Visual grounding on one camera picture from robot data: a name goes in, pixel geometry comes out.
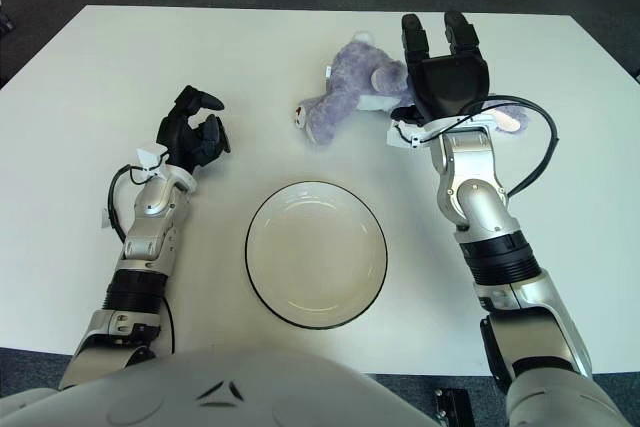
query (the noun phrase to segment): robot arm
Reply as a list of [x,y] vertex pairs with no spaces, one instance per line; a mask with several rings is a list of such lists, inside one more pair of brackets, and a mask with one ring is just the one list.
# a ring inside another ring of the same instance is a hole
[[61,389],[155,357],[150,344],[160,333],[160,305],[189,196],[196,189],[191,173],[222,151],[229,152],[224,127],[215,115],[196,129],[189,126],[188,118],[201,107],[222,110],[224,105],[187,86],[163,119],[157,143],[138,149],[139,171],[146,178],[138,182],[144,188],[135,201],[135,220],[123,241],[103,307],[91,317]]
[[[413,14],[403,18],[416,105],[392,116],[388,142],[431,150],[440,174],[438,206],[456,227],[478,299],[489,312],[480,329],[491,372],[509,391],[510,425],[628,425],[591,380],[584,342],[507,210],[509,194],[495,173],[493,119],[469,108],[482,104],[489,90],[475,30],[459,12],[445,14],[445,24],[452,55],[429,58],[420,21]],[[474,112],[480,115],[467,115]],[[550,126],[549,158],[557,142]],[[543,168],[537,170],[529,183]]]

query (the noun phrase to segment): purple teddy bear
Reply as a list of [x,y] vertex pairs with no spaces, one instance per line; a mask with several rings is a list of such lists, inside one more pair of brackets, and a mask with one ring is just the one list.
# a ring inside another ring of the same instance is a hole
[[407,67],[375,47],[370,34],[359,32],[333,59],[327,93],[300,102],[295,122],[312,142],[326,145],[356,109],[391,111],[412,103]]

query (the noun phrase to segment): silver arm segment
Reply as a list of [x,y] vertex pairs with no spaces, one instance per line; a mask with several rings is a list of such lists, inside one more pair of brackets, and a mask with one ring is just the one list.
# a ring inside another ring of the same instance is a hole
[[489,127],[431,142],[438,206],[474,275],[491,371],[509,389],[510,425],[629,425],[591,380],[591,361],[551,277],[540,269],[495,175]]
[[91,317],[60,389],[155,357],[150,344],[160,334],[164,286],[173,271],[189,191],[195,188],[187,172],[167,167],[166,178],[152,178],[136,198],[135,220],[103,308]]
[[488,353],[504,364],[494,375],[508,385],[519,369],[535,363],[532,359],[544,363],[553,358],[590,377],[584,342],[549,273],[538,267],[518,221],[509,215],[508,197],[495,174],[489,127],[476,124],[440,136],[432,142],[431,157],[441,176],[438,206],[456,225],[455,238],[474,274],[476,293],[491,313],[483,332],[492,334],[495,342],[488,344],[497,343],[498,351]]

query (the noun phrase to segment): white plate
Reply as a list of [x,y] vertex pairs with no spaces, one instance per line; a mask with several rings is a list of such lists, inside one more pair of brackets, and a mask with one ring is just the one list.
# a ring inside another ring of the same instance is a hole
[[278,317],[328,329],[355,319],[378,296],[387,246],[369,208],[323,182],[285,187],[258,209],[245,244],[249,279]]

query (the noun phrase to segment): teddy bear ear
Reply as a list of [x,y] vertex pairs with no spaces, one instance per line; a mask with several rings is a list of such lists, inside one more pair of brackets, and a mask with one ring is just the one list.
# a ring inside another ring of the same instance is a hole
[[362,42],[364,44],[375,45],[373,35],[366,30],[360,30],[353,35],[352,42]]

